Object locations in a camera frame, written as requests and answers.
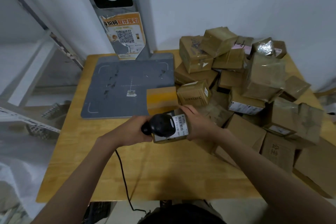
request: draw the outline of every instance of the hand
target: hand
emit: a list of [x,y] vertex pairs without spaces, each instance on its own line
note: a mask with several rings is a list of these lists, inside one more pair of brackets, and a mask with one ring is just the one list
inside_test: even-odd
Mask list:
[[179,106],[188,117],[191,124],[191,134],[187,136],[188,140],[203,139],[213,140],[214,135],[221,129],[210,119],[201,115],[192,105]]
[[151,142],[153,137],[147,136],[141,132],[141,126],[150,118],[150,116],[133,116],[119,127],[98,137],[97,141],[103,141],[107,144],[107,147],[115,149],[126,145]]

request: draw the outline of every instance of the person's left arm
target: person's left arm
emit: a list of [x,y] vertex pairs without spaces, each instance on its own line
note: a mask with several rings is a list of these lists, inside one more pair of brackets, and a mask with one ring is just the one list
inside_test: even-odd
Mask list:
[[81,223],[108,160],[120,146],[151,142],[141,132],[148,116],[133,116],[114,130],[98,137],[84,160],[69,176],[31,224]]

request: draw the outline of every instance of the barcode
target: barcode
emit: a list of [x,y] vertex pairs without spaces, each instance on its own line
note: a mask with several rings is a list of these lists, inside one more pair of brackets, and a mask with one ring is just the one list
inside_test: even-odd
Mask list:
[[134,43],[134,38],[130,29],[116,30],[115,32],[117,33],[120,43]]
[[180,131],[183,131],[182,116],[178,118],[178,123],[180,124]]

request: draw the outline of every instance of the person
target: person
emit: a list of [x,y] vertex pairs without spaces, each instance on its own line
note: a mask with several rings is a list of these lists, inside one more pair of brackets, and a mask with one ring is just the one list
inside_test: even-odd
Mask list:
[[[327,200],[238,140],[228,129],[220,128],[200,115],[191,105],[180,106],[191,124],[189,140],[211,140],[220,145],[248,177],[273,209],[295,223],[336,223],[336,209]],[[151,142],[141,132],[147,116],[133,116],[124,124],[97,138],[94,146],[32,224],[81,223],[102,171],[121,146]],[[172,205],[146,215],[140,223],[224,223],[193,204]]]

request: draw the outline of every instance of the forearm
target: forearm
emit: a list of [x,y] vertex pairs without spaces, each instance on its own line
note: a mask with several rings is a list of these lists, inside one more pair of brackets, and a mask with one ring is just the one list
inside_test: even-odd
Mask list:
[[98,140],[32,223],[81,223],[103,169],[115,149],[107,148]]
[[333,205],[243,144],[227,129],[220,129],[213,137],[269,205],[296,222],[335,221],[336,211]]

